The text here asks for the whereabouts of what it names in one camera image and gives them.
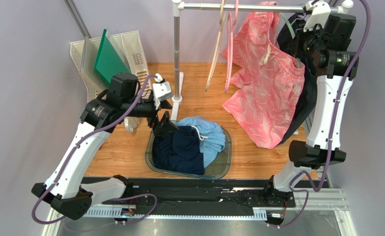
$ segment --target beige hanger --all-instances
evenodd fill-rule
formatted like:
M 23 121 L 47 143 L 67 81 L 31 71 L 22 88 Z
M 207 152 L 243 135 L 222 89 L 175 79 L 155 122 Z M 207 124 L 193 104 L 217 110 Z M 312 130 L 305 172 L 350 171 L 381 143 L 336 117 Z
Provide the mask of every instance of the beige hanger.
M 219 34 L 217 35 L 216 49 L 214 50 L 213 61 L 211 62 L 209 77 L 207 79 L 206 91 L 208 91 L 209 89 L 211 79 L 213 78 L 214 70 L 216 68 L 217 59 L 219 58 L 221 36 L 223 33 L 224 20 L 226 19 L 226 13 L 223 14 L 223 8 L 224 8 L 225 2 L 226 0 L 222 0 L 220 5 L 220 19 L 219 19 L 220 28 L 219 28 Z

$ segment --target gray plastic basket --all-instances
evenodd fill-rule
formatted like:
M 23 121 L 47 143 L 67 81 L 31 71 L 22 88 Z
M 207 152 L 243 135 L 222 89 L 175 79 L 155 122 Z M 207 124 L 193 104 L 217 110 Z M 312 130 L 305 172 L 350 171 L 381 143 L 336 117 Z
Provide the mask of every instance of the gray plastic basket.
M 215 180 L 215 179 L 222 178 L 229 171 L 230 161 L 232 159 L 232 139 L 230 138 L 229 133 L 225 129 L 222 128 L 222 130 L 226 135 L 226 147 L 222 152 L 220 152 L 217 155 L 215 160 L 204 169 L 204 175 L 202 176 L 180 173 L 175 171 L 161 170 L 156 168 L 155 164 L 153 163 L 153 157 L 152 157 L 153 141 L 155 140 L 155 136 L 153 135 L 153 132 L 150 133 L 149 142 L 146 148 L 146 154 L 145 154 L 146 164 L 150 169 L 152 169 L 155 172 L 169 174 L 169 175 L 208 179 L 208 180 Z

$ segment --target gray floor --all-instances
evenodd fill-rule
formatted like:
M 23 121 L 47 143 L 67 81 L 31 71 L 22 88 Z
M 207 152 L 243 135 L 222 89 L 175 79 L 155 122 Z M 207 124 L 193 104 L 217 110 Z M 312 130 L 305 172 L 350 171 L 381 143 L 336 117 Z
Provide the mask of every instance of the gray floor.
M 285 223 L 294 219 L 296 212 L 287 211 Z M 66 226 L 74 231 L 92 229 L 112 222 L 106 218 L 81 218 L 69 221 Z M 292 226 L 273 229 L 255 221 L 228 220 L 153 220 L 147 219 L 133 225 L 111 225 L 97 231 L 75 234 L 61 229 L 61 236 L 340 236 L 334 211 L 305 211 Z

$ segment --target black garment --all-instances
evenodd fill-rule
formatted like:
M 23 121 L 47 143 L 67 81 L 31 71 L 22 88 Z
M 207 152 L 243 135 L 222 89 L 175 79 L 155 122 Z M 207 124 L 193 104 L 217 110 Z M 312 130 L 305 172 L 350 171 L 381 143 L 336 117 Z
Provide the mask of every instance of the black garment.
M 297 13 L 291 16 L 288 21 L 293 22 L 297 18 Z M 304 20 L 297 20 L 293 25 L 293 30 L 295 31 L 298 28 L 304 27 Z M 289 54 L 293 53 L 288 48 L 288 43 L 292 41 L 292 37 L 287 25 L 284 25 L 281 29 L 277 42 L 280 49 Z M 302 93 L 300 94 L 299 100 L 297 101 L 296 110 L 294 111 L 293 119 L 288 127 L 287 132 L 285 132 L 282 141 L 279 144 L 283 144 L 293 133 L 303 124 L 304 120 L 309 116 L 314 107 L 316 106 L 316 97 L 317 97 L 317 86 L 316 86 L 316 68 L 313 65 L 313 58 L 307 55 L 306 53 L 300 53 L 300 60 L 305 64 L 304 71 L 304 85 Z
M 191 126 L 155 137 L 152 157 L 155 167 L 186 174 L 203 175 L 204 157 L 200 152 L 198 133 Z

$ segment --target wood surface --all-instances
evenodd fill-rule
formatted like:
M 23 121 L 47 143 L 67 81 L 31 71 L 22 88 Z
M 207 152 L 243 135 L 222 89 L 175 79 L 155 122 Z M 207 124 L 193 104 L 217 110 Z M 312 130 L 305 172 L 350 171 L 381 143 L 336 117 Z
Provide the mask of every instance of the wood surface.
M 293 135 L 286 143 L 274 149 L 258 148 L 242 127 L 221 105 L 238 89 L 230 85 L 227 94 L 223 92 L 226 79 L 226 64 L 218 63 L 209 91 L 205 91 L 210 63 L 182 63 L 181 71 L 185 73 L 182 90 L 183 103 L 178 119 L 202 116 L 225 128 L 232 138 L 232 161 L 229 172 L 224 178 L 270 178 L 278 173 L 288 161 L 288 147 L 291 140 L 305 141 L 302 127 L 299 135 Z M 240 67 L 233 66 L 233 72 Z M 150 63 L 150 73 L 160 73 L 172 85 L 173 63 Z M 103 144 L 86 176 L 126 177 L 178 177 L 152 171 L 145 162 L 145 151 L 151 129 L 145 118 L 133 134 L 126 132 L 123 125 L 116 127 L 110 138 Z

